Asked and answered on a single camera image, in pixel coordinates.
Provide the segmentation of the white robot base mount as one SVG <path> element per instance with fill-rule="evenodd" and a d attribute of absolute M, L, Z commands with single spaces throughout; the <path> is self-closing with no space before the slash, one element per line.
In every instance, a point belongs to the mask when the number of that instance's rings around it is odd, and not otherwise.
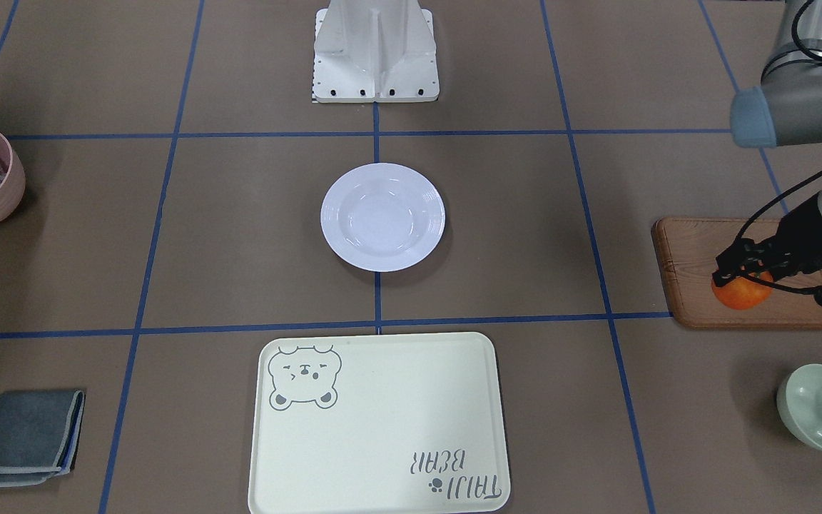
<path fill-rule="evenodd" d="M 419 2 L 332 1 L 315 13 L 314 29 L 314 102 L 440 97 L 433 14 Z"/>

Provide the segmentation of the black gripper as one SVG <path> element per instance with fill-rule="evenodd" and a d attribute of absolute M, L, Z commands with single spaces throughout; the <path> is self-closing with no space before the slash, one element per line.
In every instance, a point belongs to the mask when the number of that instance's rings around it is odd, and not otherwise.
<path fill-rule="evenodd" d="M 822 198 L 810 198 L 781 218 L 776 234 L 757 243 L 740 236 L 716 257 L 712 284 L 738 277 L 766 284 L 822 271 Z"/>

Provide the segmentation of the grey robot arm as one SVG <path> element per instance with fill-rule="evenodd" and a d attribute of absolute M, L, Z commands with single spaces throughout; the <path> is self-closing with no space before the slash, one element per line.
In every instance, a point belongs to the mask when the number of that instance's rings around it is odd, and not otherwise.
<path fill-rule="evenodd" d="M 730 123 L 743 148 L 822 143 L 822 1 L 786 2 L 760 84 L 735 94 Z M 821 271 L 822 190 L 783 216 L 772 237 L 757 243 L 746 231 L 718 255 L 715 286 Z"/>

